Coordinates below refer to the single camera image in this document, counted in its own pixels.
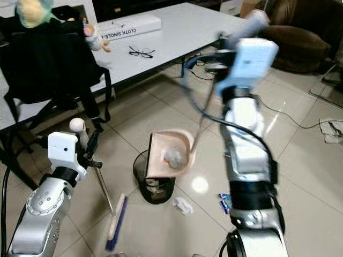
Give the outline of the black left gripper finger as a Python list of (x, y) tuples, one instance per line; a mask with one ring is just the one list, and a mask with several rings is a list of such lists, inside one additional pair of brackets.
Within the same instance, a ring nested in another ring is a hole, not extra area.
[(91, 157), (95, 155), (96, 149), (98, 148), (99, 138), (103, 130), (95, 130), (91, 134)]

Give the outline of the broom with white knob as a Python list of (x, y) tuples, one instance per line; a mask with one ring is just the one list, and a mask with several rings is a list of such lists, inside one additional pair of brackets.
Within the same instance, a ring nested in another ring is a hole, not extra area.
[[(70, 130), (76, 134), (78, 137), (78, 142), (80, 145), (80, 149), (77, 151), (79, 156), (79, 163), (82, 164), (84, 167), (86, 166), (86, 161), (84, 159), (84, 151), (88, 145), (91, 145), (91, 134), (88, 133), (86, 128), (86, 122), (82, 118), (73, 118), (69, 123)], [(126, 257), (126, 254), (121, 252), (116, 252), (115, 247), (118, 242), (118, 235), (120, 235), (120, 228), (122, 225), (123, 214), (125, 213), (125, 208), (127, 204), (127, 197), (125, 195), (121, 195), (120, 199), (118, 200), (117, 205), (113, 205), (112, 198), (109, 194), (109, 190), (106, 186), (105, 179), (103, 178), (103, 174), (101, 173), (100, 169), (93, 168), (96, 176), (98, 177), (98, 181), (100, 182), (101, 191), (105, 194), (105, 199), (109, 206), (111, 212), (111, 220), (110, 225), (108, 228), (108, 232), (106, 235), (106, 244), (105, 244), (105, 254), (106, 257)]]

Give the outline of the beige long-handled dustpan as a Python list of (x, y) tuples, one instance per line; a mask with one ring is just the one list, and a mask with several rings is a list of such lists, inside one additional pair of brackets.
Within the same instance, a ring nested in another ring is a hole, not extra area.
[[(268, 26), (270, 20), (262, 10), (252, 10), (242, 28), (232, 35), (242, 39), (257, 37)], [(212, 93), (215, 93), (216, 81), (226, 73), (216, 73)], [(264, 120), (259, 112), (259, 100), (251, 91), (232, 88), (220, 97), (223, 102), (221, 117), (214, 117), (206, 112), (194, 100), (189, 83), (182, 80), (182, 88), (191, 105), (208, 118), (219, 123), (223, 128), (222, 136), (228, 152), (228, 179), (241, 182), (276, 182), (277, 164), (264, 140)], [(168, 129), (151, 134), (148, 149), (147, 178), (176, 178), (186, 173), (195, 161), (196, 137), (186, 130)], [(172, 169), (163, 157), (165, 152), (178, 149), (187, 155), (187, 164), (181, 169)]]

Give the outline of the white table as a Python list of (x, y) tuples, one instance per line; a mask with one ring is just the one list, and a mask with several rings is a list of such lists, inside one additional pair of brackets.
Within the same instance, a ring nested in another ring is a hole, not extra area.
[[(233, 32), (243, 20), (191, 3), (179, 3), (150, 12), (162, 20), (157, 31), (111, 41), (110, 53), (96, 51), (95, 59), (110, 70), (115, 99), (110, 122), (103, 125), (137, 149), (147, 149), (151, 132), (184, 129), (197, 132), (199, 113), (182, 100), (181, 58), (216, 41), (220, 32)], [(154, 58), (128, 54), (129, 46), (154, 49)], [(186, 111), (165, 105), (164, 98), (182, 100)]]

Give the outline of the black mesh waste bin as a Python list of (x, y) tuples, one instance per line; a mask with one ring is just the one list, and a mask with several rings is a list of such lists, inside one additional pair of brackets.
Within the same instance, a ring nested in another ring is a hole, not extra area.
[(133, 174), (145, 201), (151, 204), (162, 204), (172, 197), (176, 178), (147, 179), (148, 156), (148, 150), (145, 150), (136, 157), (132, 165)]

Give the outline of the grey dust ball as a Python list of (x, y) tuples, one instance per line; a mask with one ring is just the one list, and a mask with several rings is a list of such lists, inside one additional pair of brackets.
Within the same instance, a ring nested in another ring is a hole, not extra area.
[(163, 159), (172, 169), (181, 169), (187, 164), (187, 155), (178, 149), (165, 152)]

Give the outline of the black-framed glasses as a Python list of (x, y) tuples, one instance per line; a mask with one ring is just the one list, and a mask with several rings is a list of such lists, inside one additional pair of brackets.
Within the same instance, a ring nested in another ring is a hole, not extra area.
[(128, 47), (128, 54), (132, 56), (139, 56), (141, 58), (152, 59), (154, 58), (153, 53), (156, 51), (154, 49), (142, 48), (142, 50), (135, 48), (133, 46)]

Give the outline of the black backpack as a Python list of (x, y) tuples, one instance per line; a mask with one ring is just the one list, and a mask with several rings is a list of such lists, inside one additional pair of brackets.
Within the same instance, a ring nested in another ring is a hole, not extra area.
[(8, 84), (5, 103), (19, 123), (22, 104), (44, 102), (34, 116), (39, 122), (52, 109), (74, 110), (79, 104), (96, 128), (110, 121), (108, 110), (100, 112), (91, 87), (105, 80), (105, 104), (113, 100), (110, 71), (98, 65), (84, 38), (83, 18), (66, 6), (66, 19), (57, 17), (46, 24), (25, 28), (19, 17), (3, 19), (6, 44), (1, 49), (1, 67)]

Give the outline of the long white printed box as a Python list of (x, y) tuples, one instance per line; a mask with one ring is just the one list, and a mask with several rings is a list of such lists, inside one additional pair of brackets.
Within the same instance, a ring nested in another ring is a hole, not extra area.
[(136, 36), (160, 30), (162, 20), (151, 14), (136, 14), (120, 19), (98, 23), (98, 30), (105, 41), (114, 41), (123, 37)]

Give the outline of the crumpled white paper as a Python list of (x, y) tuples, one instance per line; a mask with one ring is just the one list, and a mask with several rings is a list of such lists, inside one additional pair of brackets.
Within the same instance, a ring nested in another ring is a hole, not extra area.
[(172, 201), (172, 205), (175, 206), (179, 211), (181, 211), (182, 215), (191, 215), (194, 212), (191, 203), (189, 203), (181, 196), (177, 196), (176, 198), (174, 198), (174, 200)]

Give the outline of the metal chair base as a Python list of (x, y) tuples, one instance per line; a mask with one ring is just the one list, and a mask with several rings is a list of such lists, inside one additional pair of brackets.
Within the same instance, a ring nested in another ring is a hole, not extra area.
[(334, 64), (311, 86), (310, 95), (343, 108), (343, 65)]

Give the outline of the beige and teal plush toy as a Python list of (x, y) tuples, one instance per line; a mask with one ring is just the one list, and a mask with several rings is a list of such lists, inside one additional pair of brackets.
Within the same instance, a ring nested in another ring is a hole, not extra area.
[(25, 28), (46, 24), (57, 17), (51, 12), (54, 0), (17, 0), (15, 13)]

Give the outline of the white cloth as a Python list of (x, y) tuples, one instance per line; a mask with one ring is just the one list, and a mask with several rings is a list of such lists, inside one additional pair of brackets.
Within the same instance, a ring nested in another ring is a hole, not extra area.
[(321, 118), (319, 130), (328, 144), (343, 144), (343, 120)]

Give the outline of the blue snack wrapper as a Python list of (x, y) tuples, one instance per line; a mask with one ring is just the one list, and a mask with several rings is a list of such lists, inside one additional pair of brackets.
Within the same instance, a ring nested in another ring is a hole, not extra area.
[(223, 212), (228, 215), (230, 213), (230, 209), (232, 207), (232, 198), (229, 194), (226, 193), (219, 193), (218, 198), (220, 199), (220, 206)]

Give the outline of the small plush doll keychain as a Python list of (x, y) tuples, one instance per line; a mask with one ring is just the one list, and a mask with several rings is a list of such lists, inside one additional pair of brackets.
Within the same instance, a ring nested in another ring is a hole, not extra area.
[(87, 42), (91, 51), (100, 51), (104, 50), (106, 53), (110, 53), (111, 49), (109, 48), (109, 41), (104, 40), (96, 27), (92, 24), (89, 24), (86, 18), (83, 18), (83, 25), (84, 25), (84, 38)]

